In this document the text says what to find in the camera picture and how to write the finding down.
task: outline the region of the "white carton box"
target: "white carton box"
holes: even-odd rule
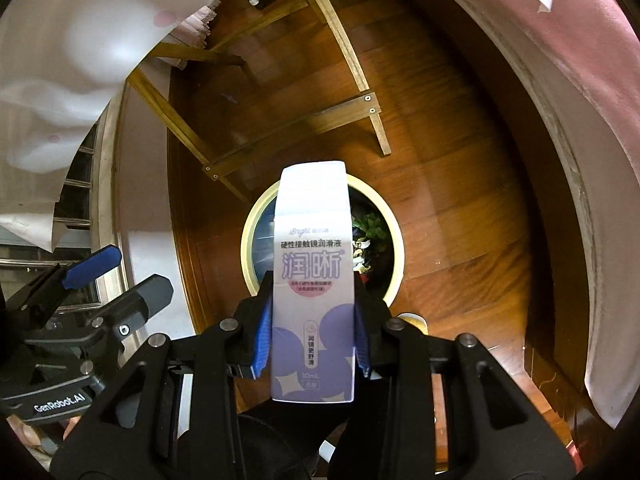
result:
[[[343,162],[282,172],[274,218],[271,396],[351,402],[351,208]]]

